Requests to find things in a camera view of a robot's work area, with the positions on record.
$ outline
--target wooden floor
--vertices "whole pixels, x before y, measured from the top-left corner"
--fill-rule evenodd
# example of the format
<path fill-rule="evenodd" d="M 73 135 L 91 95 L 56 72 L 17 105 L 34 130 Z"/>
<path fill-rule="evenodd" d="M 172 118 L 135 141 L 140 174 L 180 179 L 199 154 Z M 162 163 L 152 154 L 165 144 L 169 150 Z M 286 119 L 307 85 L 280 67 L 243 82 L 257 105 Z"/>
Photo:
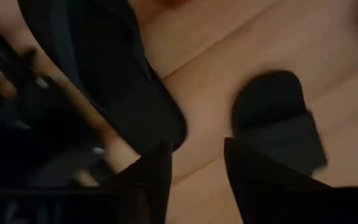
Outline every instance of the wooden floor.
<path fill-rule="evenodd" d="M 131 0 L 153 67 L 188 121 L 174 154 L 167 223 L 241 223 L 223 140 L 251 77 L 294 71 L 329 159 L 315 178 L 358 185 L 358 0 L 192 0 L 176 9 Z M 36 44 L 15 0 L 0 0 L 0 31 L 18 51 Z"/>

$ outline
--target floor plank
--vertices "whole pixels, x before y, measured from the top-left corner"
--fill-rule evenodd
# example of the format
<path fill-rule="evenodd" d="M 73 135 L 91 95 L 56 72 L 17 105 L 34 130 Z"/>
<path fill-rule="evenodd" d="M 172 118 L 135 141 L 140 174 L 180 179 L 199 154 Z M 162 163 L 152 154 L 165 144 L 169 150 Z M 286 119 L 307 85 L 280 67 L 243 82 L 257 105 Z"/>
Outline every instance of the floor plank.
<path fill-rule="evenodd" d="M 358 116 L 358 71 L 310 104 L 316 125 L 325 136 L 340 130 L 344 123 Z"/>
<path fill-rule="evenodd" d="M 174 155 L 175 181 L 222 155 L 223 138 L 231 134 L 232 102 L 250 77 L 269 69 L 294 70 L 312 100 L 358 68 L 358 31 L 352 33 L 358 30 L 358 17 L 352 16 L 358 1 L 340 2 L 341 7 L 339 1 L 284 1 L 164 80 L 189 129 L 187 142 Z M 342 37 L 349 20 L 356 22 Z M 326 54 L 332 62 L 322 57 Z"/>
<path fill-rule="evenodd" d="M 200 169 L 184 181 L 174 184 L 170 192 L 168 220 L 176 219 L 191 210 L 191 207 L 202 203 L 224 190 L 229 185 L 224 160 L 218 159 Z"/>
<path fill-rule="evenodd" d="M 166 10 L 142 29 L 147 57 L 166 77 L 275 1 L 196 0 Z"/>
<path fill-rule="evenodd" d="M 358 186 L 358 114 L 323 138 L 329 165 L 316 178 L 331 186 Z"/>
<path fill-rule="evenodd" d="M 128 0 L 128 2 L 136 14 L 140 27 L 146 26 L 160 12 L 168 9 L 165 0 Z"/>
<path fill-rule="evenodd" d="M 231 188 L 212 194 L 206 200 L 196 204 L 194 207 L 177 217 L 176 220 L 168 219 L 168 223 L 242 223 L 237 209 L 236 202 L 233 200 Z"/>

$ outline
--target black fabric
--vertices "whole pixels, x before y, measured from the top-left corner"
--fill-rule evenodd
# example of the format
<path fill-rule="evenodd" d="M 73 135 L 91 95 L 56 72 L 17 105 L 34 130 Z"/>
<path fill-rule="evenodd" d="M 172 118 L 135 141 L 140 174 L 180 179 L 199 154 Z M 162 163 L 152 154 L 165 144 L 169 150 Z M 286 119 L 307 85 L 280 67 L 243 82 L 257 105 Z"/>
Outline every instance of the black fabric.
<path fill-rule="evenodd" d="M 98 188 L 0 189 L 0 223 L 165 223 L 171 181 L 161 143 Z"/>
<path fill-rule="evenodd" d="M 66 147 L 35 129 L 0 128 L 0 188 L 66 186 L 101 159 L 87 143 Z"/>
<path fill-rule="evenodd" d="M 271 71 L 252 79 L 234 103 L 232 128 L 247 147 L 305 175 L 326 164 L 313 115 L 291 72 Z"/>
<path fill-rule="evenodd" d="M 358 187 L 332 189 L 225 140 L 227 175 L 244 223 L 358 223 Z"/>
<path fill-rule="evenodd" d="M 42 48 L 139 154 L 161 140 L 182 144 L 184 117 L 147 63 L 125 0 L 19 4 Z"/>

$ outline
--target black pump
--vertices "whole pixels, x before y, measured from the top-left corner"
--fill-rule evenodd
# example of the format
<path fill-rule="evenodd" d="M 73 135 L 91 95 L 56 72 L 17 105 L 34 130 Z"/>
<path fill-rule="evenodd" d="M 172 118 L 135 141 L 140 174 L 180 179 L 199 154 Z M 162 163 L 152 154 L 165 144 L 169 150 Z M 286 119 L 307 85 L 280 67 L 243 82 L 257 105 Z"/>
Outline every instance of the black pump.
<path fill-rule="evenodd" d="M 272 70 L 251 79 L 232 109 L 234 136 L 248 148 L 311 176 L 327 159 L 292 72 Z"/>
<path fill-rule="evenodd" d="M 161 140 L 176 150 L 185 119 L 144 56 L 125 0 L 20 0 L 38 43 L 140 155 Z"/>

